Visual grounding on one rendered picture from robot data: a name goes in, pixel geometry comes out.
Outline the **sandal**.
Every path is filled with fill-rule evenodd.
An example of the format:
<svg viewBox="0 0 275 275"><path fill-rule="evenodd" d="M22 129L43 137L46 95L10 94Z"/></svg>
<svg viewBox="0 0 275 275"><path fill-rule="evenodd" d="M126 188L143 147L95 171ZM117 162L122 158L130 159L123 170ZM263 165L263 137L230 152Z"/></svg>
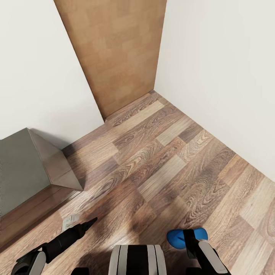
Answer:
<svg viewBox="0 0 275 275"><path fill-rule="evenodd" d="M208 240L208 234L204 228L193 229L195 238ZM167 240L176 249L186 248L183 229L172 229L167 232Z"/></svg>

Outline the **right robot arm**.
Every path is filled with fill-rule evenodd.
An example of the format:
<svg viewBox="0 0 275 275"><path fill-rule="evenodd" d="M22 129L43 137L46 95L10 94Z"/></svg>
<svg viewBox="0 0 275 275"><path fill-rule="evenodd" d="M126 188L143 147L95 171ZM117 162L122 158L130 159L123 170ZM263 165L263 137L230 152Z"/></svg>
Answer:
<svg viewBox="0 0 275 275"><path fill-rule="evenodd" d="M205 239L197 240L193 229L183 230L189 259L197 259L203 275L232 275Z"/></svg>

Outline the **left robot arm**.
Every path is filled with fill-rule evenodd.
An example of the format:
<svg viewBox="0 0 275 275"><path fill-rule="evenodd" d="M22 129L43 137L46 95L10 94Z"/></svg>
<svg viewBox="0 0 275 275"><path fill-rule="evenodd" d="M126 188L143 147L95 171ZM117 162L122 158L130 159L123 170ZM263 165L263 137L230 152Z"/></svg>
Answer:
<svg viewBox="0 0 275 275"><path fill-rule="evenodd" d="M98 220L96 217L89 222L73 226L71 223L78 219L79 214L73 214L65 218L62 227L63 233L49 243L43 243L18 258L11 275L41 275L45 263L49 264L78 239L84 237L86 231ZM42 248L42 251L39 251L40 248Z"/></svg>

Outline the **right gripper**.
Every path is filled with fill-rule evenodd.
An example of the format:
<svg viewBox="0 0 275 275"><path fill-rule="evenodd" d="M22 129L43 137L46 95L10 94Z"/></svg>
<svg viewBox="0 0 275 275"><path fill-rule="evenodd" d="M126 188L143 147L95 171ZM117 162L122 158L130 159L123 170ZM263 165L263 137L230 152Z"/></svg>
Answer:
<svg viewBox="0 0 275 275"><path fill-rule="evenodd" d="M196 240L194 230L184 229L183 234L184 234L184 239L185 239L185 244L186 244L186 249L187 249L187 254L189 259L196 259L190 250L190 244L192 243L192 241Z"/></svg>

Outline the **robot trunk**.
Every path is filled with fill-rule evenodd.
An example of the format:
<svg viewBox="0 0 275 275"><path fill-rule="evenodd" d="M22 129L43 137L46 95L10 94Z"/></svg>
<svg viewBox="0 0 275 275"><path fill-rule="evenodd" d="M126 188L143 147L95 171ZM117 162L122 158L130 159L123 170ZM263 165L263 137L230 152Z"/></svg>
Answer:
<svg viewBox="0 0 275 275"><path fill-rule="evenodd" d="M115 245L108 275L167 275L160 245Z"/></svg>

